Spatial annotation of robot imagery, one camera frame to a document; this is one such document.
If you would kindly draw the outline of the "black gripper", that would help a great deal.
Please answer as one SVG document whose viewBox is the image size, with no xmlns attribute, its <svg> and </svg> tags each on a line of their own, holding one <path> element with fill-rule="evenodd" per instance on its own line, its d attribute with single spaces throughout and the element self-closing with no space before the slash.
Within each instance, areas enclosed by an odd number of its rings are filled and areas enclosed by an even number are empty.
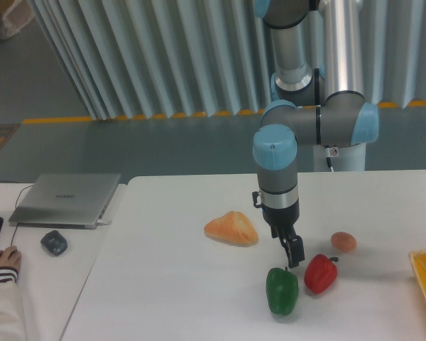
<svg viewBox="0 0 426 341">
<path fill-rule="evenodd" d="M 271 228 L 272 238 L 278 238 L 280 245 L 285 249 L 288 258 L 288 267 L 295 268 L 305 260 L 304 244 L 301 236 L 296 234 L 294 225 L 300 216 L 299 200 L 285 208 L 265 206 L 263 201 L 258 204 L 259 192 L 252 192 L 253 206 L 261 209 L 266 223 Z"/>
</svg>

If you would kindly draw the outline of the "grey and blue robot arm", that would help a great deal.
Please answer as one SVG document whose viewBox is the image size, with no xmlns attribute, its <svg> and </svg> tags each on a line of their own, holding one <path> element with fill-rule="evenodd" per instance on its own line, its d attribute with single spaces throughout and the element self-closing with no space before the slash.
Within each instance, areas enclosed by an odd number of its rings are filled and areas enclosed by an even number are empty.
<svg viewBox="0 0 426 341">
<path fill-rule="evenodd" d="M 253 204 L 294 268 L 305 258 L 295 231 L 300 215 L 297 148 L 348 148 L 374 142 L 379 113 L 364 98 L 359 33 L 360 1 L 256 1 L 254 11 L 271 31 L 273 100 L 253 137 L 258 190 Z M 317 12 L 324 22 L 324 64 L 307 62 L 303 22 Z"/>
</svg>

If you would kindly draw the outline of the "striped sleeve forearm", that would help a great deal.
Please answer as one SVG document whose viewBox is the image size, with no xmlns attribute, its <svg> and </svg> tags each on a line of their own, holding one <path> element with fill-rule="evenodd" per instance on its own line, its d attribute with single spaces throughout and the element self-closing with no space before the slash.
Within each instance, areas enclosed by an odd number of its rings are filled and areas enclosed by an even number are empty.
<svg viewBox="0 0 426 341">
<path fill-rule="evenodd" d="M 0 340 L 27 340 L 18 270 L 0 267 Z"/>
</svg>

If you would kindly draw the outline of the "person's hand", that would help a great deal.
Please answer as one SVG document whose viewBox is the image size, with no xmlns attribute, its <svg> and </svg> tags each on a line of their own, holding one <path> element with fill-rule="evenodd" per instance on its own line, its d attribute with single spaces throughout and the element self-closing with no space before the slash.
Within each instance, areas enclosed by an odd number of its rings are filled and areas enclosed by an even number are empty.
<svg viewBox="0 0 426 341">
<path fill-rule="evenodd" d="M 16 246 L 7 247 L 5 250 L 0 250 L 0 269 L 7 268 L 19 272 L 21 267 L 22 253 Z"/>
</svg>

